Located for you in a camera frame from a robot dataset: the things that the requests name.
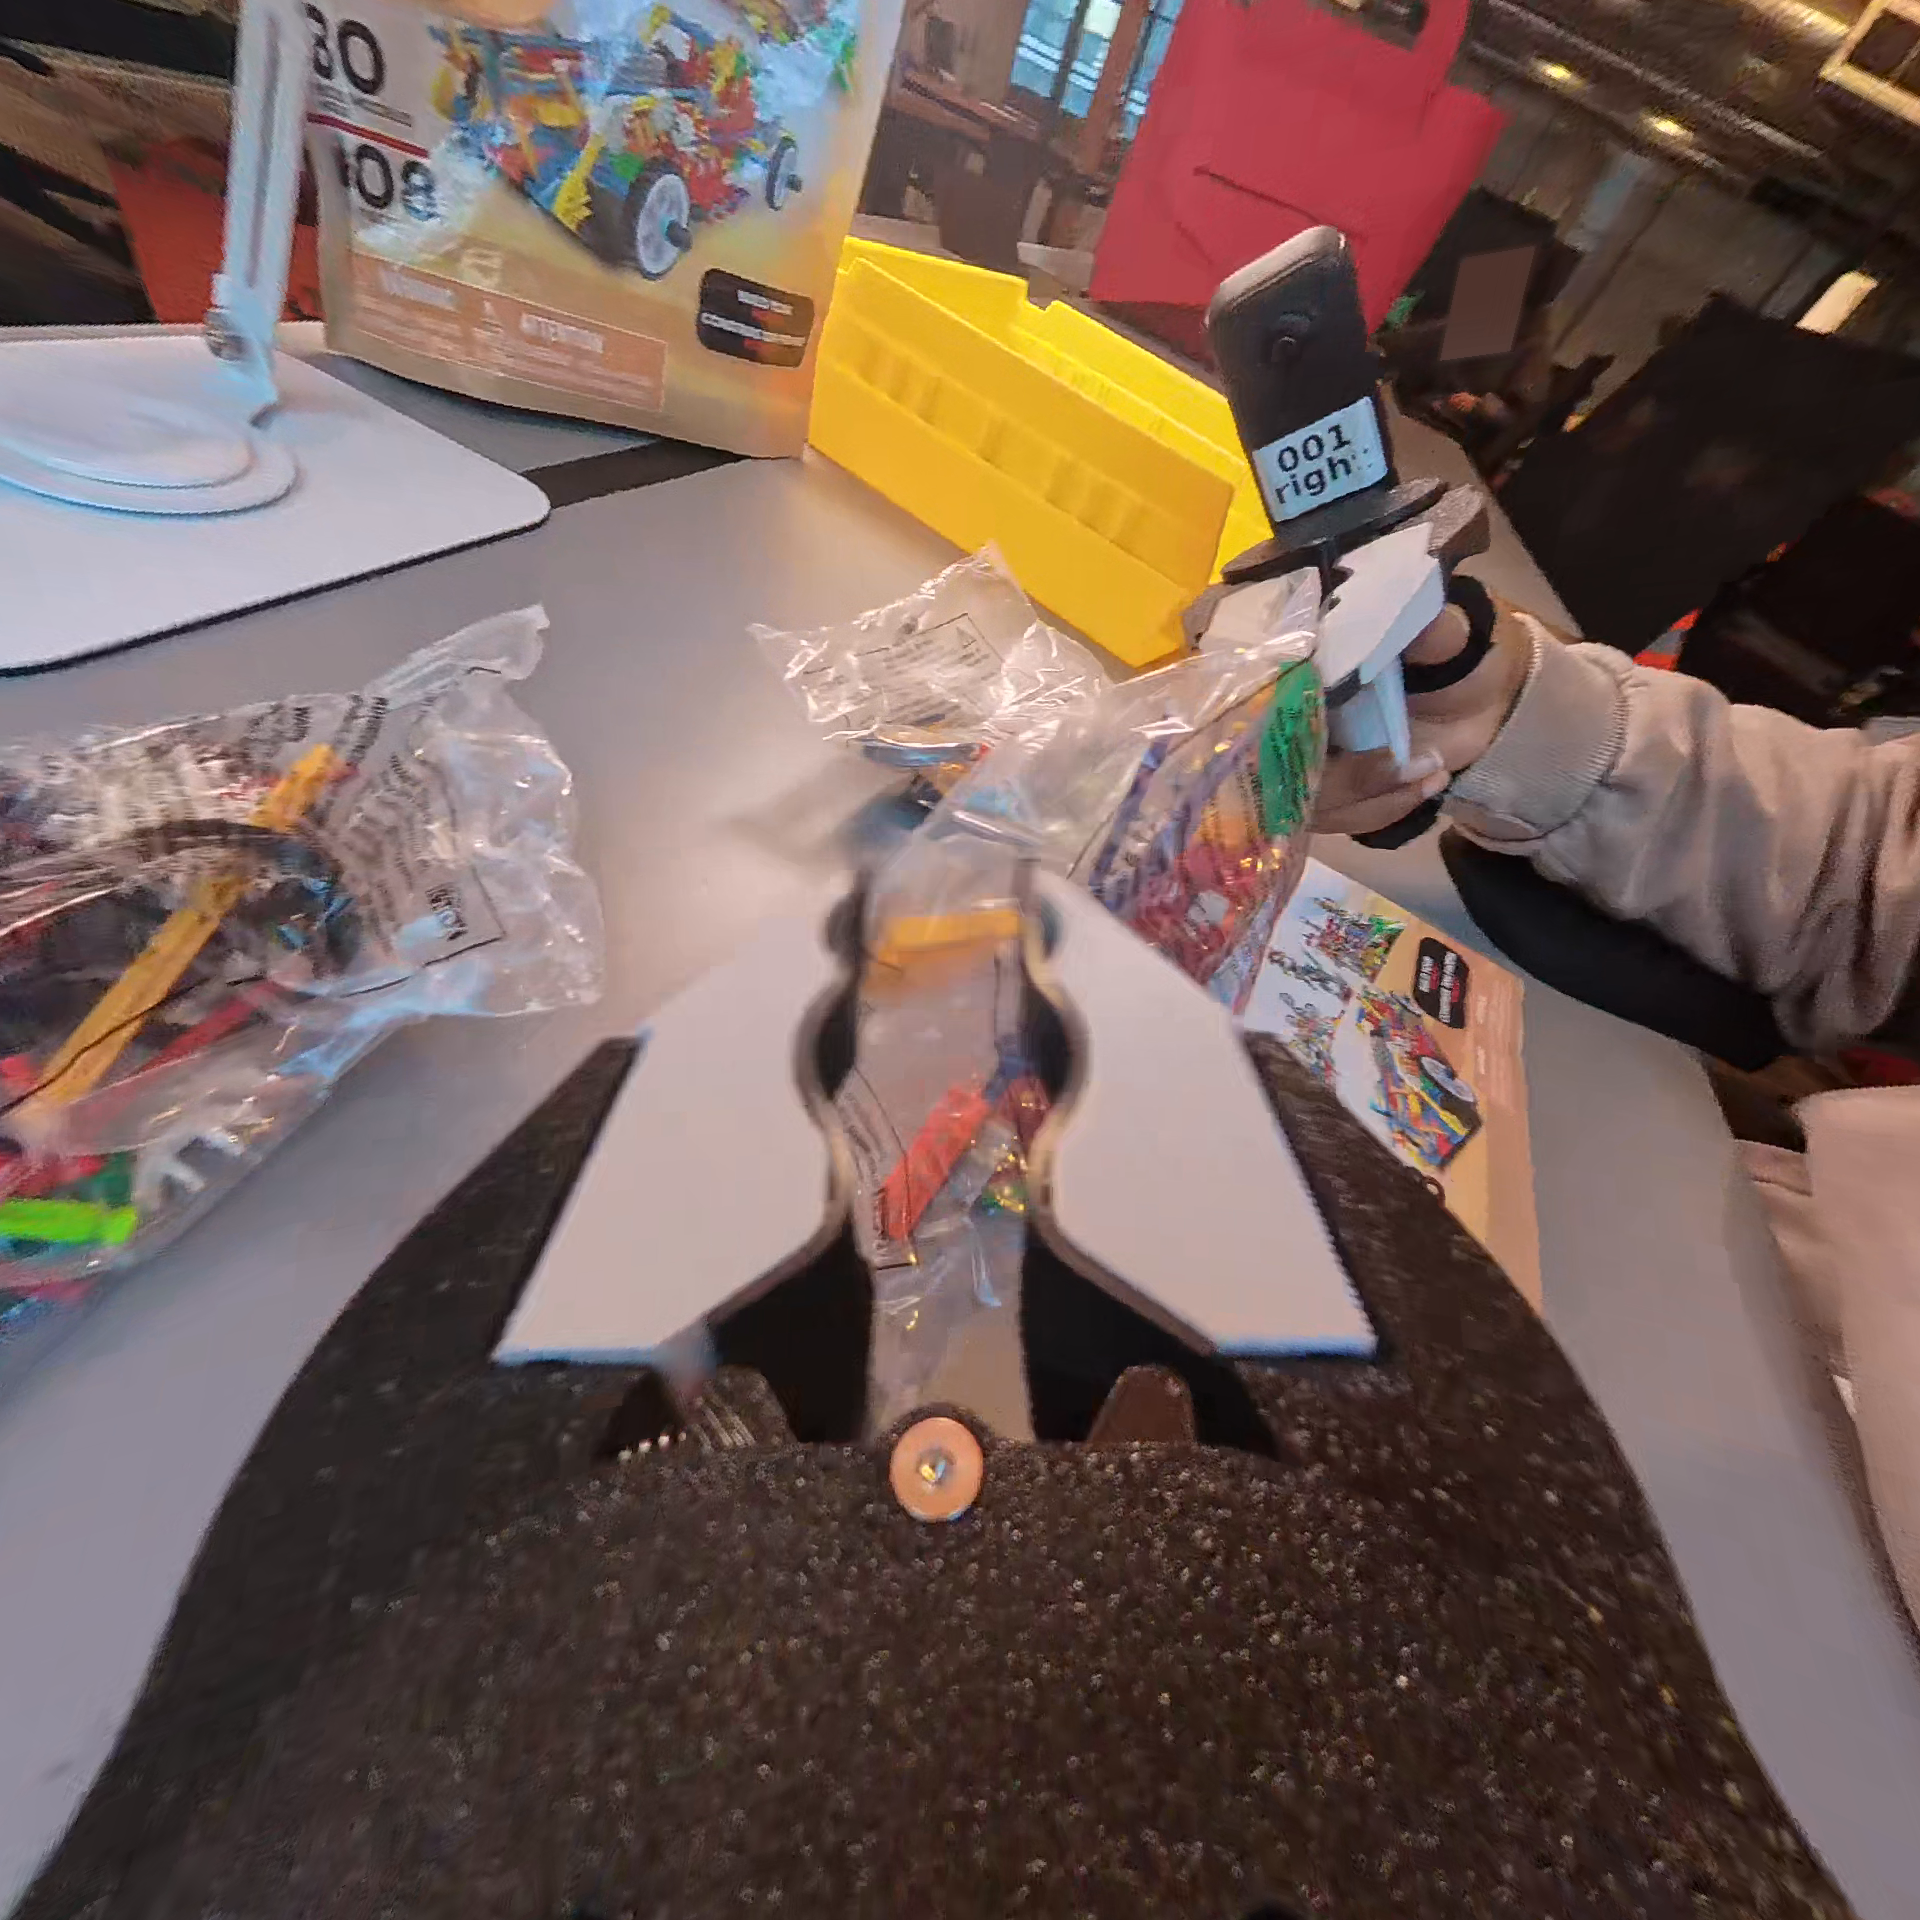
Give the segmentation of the wooden document stand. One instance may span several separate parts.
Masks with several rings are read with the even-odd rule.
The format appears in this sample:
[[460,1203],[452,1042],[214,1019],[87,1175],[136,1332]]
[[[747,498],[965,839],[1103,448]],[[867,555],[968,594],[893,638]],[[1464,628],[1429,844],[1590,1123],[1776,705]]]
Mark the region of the wooden document stand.
[[526,475],[279,347],[311,83],[243,4],[200,329],[4,329],[3,670],[35,675],[517,537]]

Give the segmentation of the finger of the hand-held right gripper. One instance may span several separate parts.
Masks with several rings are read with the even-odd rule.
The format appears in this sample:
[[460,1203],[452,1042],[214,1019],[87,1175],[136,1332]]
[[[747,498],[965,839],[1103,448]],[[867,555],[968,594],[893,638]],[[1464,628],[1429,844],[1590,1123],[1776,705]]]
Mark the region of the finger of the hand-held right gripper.
[[1214,584],[1183,611],[1183,638],[1202,657],[1311,660],[1323,600],[1317,575]]
[[1327,740],[1344,755],[1386,755],[1408,768],[1404,657],[1447,607],[1447,582],[1429,528],[1397,528],[1334,564],[1317,666],[1327,702]]

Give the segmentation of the small clear bag of pieces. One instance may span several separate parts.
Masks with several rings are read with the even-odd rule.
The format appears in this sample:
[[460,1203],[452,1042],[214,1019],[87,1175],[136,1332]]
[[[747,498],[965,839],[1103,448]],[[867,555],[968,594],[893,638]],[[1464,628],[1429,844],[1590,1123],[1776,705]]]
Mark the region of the small clear bag of pieces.
[[756,622],[750,640],[818,738],[902,777],[920,804],[997,747],[1044,743],[1111,687],[995,546],[848,622]]

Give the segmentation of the toy building set pouch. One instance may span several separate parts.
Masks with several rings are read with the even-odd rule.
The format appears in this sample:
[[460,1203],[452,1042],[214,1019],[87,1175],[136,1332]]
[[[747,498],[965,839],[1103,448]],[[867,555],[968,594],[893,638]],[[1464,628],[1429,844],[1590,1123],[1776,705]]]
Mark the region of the toy building set pouch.
[[900,2],[304,4],[327,347],[799,455]]

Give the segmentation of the red felt bag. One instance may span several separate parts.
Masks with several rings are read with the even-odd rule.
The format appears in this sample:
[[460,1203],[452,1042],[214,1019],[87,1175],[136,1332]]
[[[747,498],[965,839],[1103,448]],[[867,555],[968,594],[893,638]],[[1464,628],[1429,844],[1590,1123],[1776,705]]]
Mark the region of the red felt bag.
[[1412,44],[1308,2],[1183,4],[1094,243],[1088,295],[1192,337],[1221,281],[1339,228],[1379,329],[1503,130],[1455,83],[1475,4],[1426,4]]

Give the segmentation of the grey desk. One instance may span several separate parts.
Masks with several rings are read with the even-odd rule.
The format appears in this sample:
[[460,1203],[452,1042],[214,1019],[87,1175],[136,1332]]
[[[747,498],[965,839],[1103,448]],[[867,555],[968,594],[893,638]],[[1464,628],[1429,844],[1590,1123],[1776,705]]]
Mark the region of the grey desk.
[[[498,464],[550,520],[53,675],[4,734],[124,730],[356,688],[541,604],[520,702],[573,772],[608,920],[584,1010],[420,1025],[174,1248],[62,1312],[4,1378],[4,1908],[110,1753],[204,1527],[325,1329],[588,1048],[626,1034],[850,863],[876,771],[810,734],[750,638],[892,602],[943,543],[814,458],[640,488],[629,439],[294,351]],[[1915,1654],[1853,1427],[1808,1358],[1702,1068],[1535,982],[1525,1064],[1542,1311],[1664,1527],[1719,1680],[1860,1916],[1915,1916]]]

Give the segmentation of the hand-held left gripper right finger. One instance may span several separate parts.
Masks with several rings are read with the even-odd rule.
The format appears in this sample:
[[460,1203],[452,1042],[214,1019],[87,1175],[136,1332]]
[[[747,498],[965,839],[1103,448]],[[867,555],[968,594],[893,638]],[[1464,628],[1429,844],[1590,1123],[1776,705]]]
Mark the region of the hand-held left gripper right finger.
[[1068,881],[1020,883],[1024,984],[1062,1031],[1031,1164],[1046,1247],[1192,1353],[1373,1358],[1231,1016]]

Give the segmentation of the person's right hand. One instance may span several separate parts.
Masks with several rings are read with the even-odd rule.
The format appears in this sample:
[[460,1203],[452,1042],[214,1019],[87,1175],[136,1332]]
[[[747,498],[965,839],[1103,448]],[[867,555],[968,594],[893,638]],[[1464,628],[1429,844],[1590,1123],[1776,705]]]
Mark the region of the person's right hand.
[[1421,832],[1455,775],[1485,755],[1517,705],[1534,660],[1534,634],[1498,594],[1475,614],[1447,604],[1405,649],[1408,756],[1333,753],[1319,783],[1311,828],[1319,834],[1392,834],[1412,822]]

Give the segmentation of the large clear bag of pieces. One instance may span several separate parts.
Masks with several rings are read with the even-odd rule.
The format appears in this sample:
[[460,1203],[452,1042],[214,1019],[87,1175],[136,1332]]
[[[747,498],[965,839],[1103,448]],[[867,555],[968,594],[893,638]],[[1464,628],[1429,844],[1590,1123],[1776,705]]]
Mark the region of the large clear bag of pieces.
[[356,690],[4,740],[3,1340],[172,1247],[391,1034],[588,1007],[541,607]]

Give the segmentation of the yellow plastic bin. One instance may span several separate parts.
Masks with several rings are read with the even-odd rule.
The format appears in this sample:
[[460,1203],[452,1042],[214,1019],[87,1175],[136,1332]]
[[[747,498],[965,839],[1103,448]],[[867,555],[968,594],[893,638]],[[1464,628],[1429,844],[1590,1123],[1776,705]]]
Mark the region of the yellow plastic bin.
[[1264,539],[1229,406],[1020,276],[844,244],[807,443],[931,534],[995,546],[1117,664],[1188,649],[1183,614]]

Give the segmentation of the colourful instruction booklet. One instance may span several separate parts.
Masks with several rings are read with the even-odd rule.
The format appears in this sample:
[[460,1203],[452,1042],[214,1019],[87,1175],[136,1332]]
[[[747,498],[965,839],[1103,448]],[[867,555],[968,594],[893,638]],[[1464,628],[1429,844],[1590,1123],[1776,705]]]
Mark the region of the colourful instruction booklet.
[[1309,858],[1238,1022],[1283,1046],[1540,1312],[1522,1001],[1500,963]]

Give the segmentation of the person's torso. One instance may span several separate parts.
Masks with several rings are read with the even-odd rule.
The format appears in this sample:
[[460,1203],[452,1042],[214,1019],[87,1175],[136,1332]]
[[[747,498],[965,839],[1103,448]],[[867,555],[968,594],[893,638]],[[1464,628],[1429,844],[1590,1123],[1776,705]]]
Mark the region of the person's torso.
[[1736,1154],[1815,1356],[1847,1383],[1864,1495],[1917,1618],[1917,1089],[1813,1096],[1796,1126],[1802,1146]]

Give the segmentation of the clear bag of red pieces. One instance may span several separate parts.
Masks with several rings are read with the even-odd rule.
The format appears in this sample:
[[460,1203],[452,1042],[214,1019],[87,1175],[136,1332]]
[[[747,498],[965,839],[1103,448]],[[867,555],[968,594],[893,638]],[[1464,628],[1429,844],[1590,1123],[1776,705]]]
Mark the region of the clear bag of red pieces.
[[1238,1010],[1304,864],[1326,738],[1314,659],[1190,654],[997,747],[879,863],[837,1096],[874,1272],[874,1425],[951,1400],[954,1352],[1020,1290],[1050,1110],[1020,874],[1068,881]]

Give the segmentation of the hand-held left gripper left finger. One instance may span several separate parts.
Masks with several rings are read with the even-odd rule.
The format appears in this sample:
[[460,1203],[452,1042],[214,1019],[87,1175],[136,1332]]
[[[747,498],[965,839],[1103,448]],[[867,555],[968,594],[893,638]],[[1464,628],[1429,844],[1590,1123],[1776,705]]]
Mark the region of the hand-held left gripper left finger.
[[848,1226],[820,1048],[856,984],[862,906],[768,920],[648,1016],[496,1368],[710,1369],[723,1322]]

